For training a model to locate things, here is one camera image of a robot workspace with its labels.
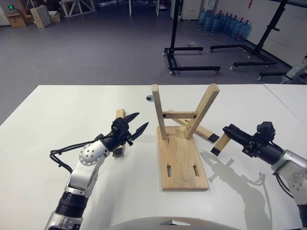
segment white cabinet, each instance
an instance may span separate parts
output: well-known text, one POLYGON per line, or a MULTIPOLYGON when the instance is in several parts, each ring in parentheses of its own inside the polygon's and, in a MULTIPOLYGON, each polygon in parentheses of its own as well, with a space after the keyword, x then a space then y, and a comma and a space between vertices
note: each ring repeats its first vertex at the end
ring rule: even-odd
POLYGON ((0 25, 9 25, 9 21, 4 15, 2 8, 0 7, 0 25))
MULTIPOLYGON (((181 8, 182 20, 196 20, 201 10, 202 0, 183 0, 181 8)), ((171 18, 174 18, 175 0, 172 0, 171 18)))

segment water bottle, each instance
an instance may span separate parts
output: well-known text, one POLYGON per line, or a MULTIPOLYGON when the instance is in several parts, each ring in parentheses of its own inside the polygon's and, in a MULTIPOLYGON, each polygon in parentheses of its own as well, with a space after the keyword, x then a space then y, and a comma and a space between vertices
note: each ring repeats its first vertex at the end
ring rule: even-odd
POLYGON ((225 20, 225 24, 223 26, 223 32, 226 34, 227 33, 227 29, 228 29, 228 26, 229 26, 229 23, 231 22, 232 20, 232 13, 230 14, 230 16, 225 20))
POLYGON ((246 20, 245 24, 242 25, 238 31, 238 33, 236 34, 235 40, 237 41, 244 41, 250 30, 251 30, 251 26, 248 24, 249 20, 246 20))
POLYGON ((203 9, 202 12, 200 12, 197 20, 198 25, 203 25, 205 23, 205 18, 206 18, 206 11, 203 9))
POLYGON ((240 29, 240 27, 243 26, 243 25, 244 25, 243 18, 241 18, 241 20, 238 23, 234 24, 230 36, 235 38, 236 34, 238 33, 238 31, 240 29))
POLYGON ((212 22, 212 26, 211 26, 211 33, 217 34, 218 32, 220 32, 220 28, 221 28, 221 23, 222 23, 222 16, 221 16, 221 12, 219 13, 219 15, 217 15, 213 22, 212 22))
POLYGON ((216 14, 217 17, 223 17, 223 13, 222 13, 222 10, 220 10, 217 14, 216 14))
POLYGON ((209 16, 206 17, 206 19, 205 19, 205 23, 203 25, 203 29, 202 30, 210 31, 212 23, 213 23, 213 19, 214 19, 214 16, 213 16, 212 12, 210 12, 209 16))
POLYGON ((228 35, 231 34, 234 25, 238 22, 238 20, 237 20, 236 18, 237 18, 237 15, 234 17, 233 20, 231 20, 231 21, 229 22, 229 25, 228 25, 228 28, 227 28, 227 34, 228 34, 228 35))
POLYGON ((223 19, 222 19, 221 29, 224 28, 225 22, 226 22, 226 20, 228 19, 228 14, 229 14, 229 12, 227 12, 226 15, 225 15, 225 16, 223 17, 223 19))

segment wooden board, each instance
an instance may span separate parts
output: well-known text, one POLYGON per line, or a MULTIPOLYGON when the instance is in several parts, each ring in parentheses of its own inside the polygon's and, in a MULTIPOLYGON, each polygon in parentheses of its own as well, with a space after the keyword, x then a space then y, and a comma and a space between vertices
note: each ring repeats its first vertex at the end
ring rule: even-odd
POLYGON ((212 148, 211 152, 218 156, 220 152, 225 148, 225 146, 228 144, 230 141, 230 137, 227 136, 226 133, 224 133, 221 138, 217 141, 216 145, 212 148))
POLYGON ((162 190, 209 188, 194 138, 185 139, 184 126, 166 126, 167 140, 157 128, 162 190))
MULTIPOLYGON (((190 122, 189 119, 174 119, 173 118, 173 120, 183 126, 187 126, 188 123, 190 122)), ((201 136, 202 138, 204 138, 205 140, 207 140, 212 134, 214 134, 213 132, 211 132, 210 130, 206 129, 205 127, 201 125, 197 127, 197 129, 195 130, 195 133, 201 136)))
POLYGON ((161 106, 161 100, 160 100, 158 85, 152 85, 152 93, 153 93, 155 110, 157 112, 158 123, 159 123, 159 127, 161 129, 162 139, 166 140, 165 124, 164 124, 164 120, 163 120, 162 106, 161 106))
MULTIPOLYGON (((126 112, 124 109, 118 109, 116 111, 116 118, 124 118, 126 116, 126 112)), ((125 145, 119 146, 116 150, 113 151, 113 157, 123 157, 125 151, 125 145)))
POLYGON ((164 119, 191 119, 196 118, 197 114, 197 112, 175 112, 170 110, 162 112, 164 119))
POLYGON ((195 119, 190 119, 189 124, 186 126, 186 130, 184 131, 186 139, 191 139, 193 133, 197 129, 203 117, 208 112, 211 104, 215 100, 216 96, 219 94, 220 89, 216 84, 210 84, 201 99, 201 102, 196 108, 196 112, 198 112, 195 119))

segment black rack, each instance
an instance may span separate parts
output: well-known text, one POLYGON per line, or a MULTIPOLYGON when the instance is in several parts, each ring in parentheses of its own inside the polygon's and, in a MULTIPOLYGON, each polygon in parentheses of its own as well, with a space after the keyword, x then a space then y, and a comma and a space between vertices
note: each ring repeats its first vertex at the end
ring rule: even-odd
POLYGON ((192 71, 192 70, 214 70, 214 74, 216 74, 221 67, 220 66, 189 66, 189 67, 179 67, 176 63, 176 59, 174 57, 175 51, 197 51, 197 54, 201 54, 203 47, 175 47, 175 39, 177 32, 177 24, 178 24, 178 15, 179 15, 179 7, 180 0, 175 0, 175 9, 174 9, 174 21, 173 21, 173 31, 172 31, 172 40, 171 47, 164 48, 163 56, 167 57, 168 65, 169 65, 169 74, 172 75, 174 71, 192 71))
POLYGON ((251 59, 251 56, 256 56, 258 57, 260 60, 262 61, 248 61, 248 62, 234 62, 233 65, 230 67, 230 70, 234 70, 235 67, 238 66, 269 66, 269 65, 276 65, 277 62, 270 59, 269 57, 263 55, 261 53, 264 42, 266 41, 266 39, 268 38, 270 32, 272 30, 275 31, 280 31, 280 29, 276 28, 276 25, 279 21, 279 19, 281 18, 284 10, 285 10, 285 6, 288 3, 288 0, 281 0, 280 1, 280 5, 275 13, 275 15, 273 16, 270 24, 267 26, 266 31, 264 32, 260 42, 256 45, 255 48, 251 48, 247 45, 225 45, 225 46, 211 46, 210 47, 210 52, 213 52, 214 49, 222 49, 222 48, 235 48, 235 47, 239 47, 242 48, 245 52, 249 52, 250 55, 248 55, 248 59, 251 59))

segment tiled floor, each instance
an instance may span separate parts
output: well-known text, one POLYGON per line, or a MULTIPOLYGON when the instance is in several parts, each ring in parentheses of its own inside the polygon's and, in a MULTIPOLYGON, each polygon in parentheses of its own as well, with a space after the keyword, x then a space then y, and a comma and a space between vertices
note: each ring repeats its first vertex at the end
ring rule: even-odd
MULTIPOLYGON (((39 84, 143 85, 143 84, 251 84, 278 83, 280 78, 257 81, 264 67, 238 68, 232 63, 246 60, 241 50, 208 52, 209 46, 233 39, 209 34, 196 22, 180 22, 177 46, 196 42, 202 55, 186 52, 180 65, 220 65, 221 71, 181 72, 169 75, 162 56, 170 45, 172 21, 168 12, 155 15, 155 7, 127 4, 104 7, 98 12, 63 19, 46 29, 0 27, 0 124, 39 84)), ((276 71, 282 65, 269 67, 276 71)))

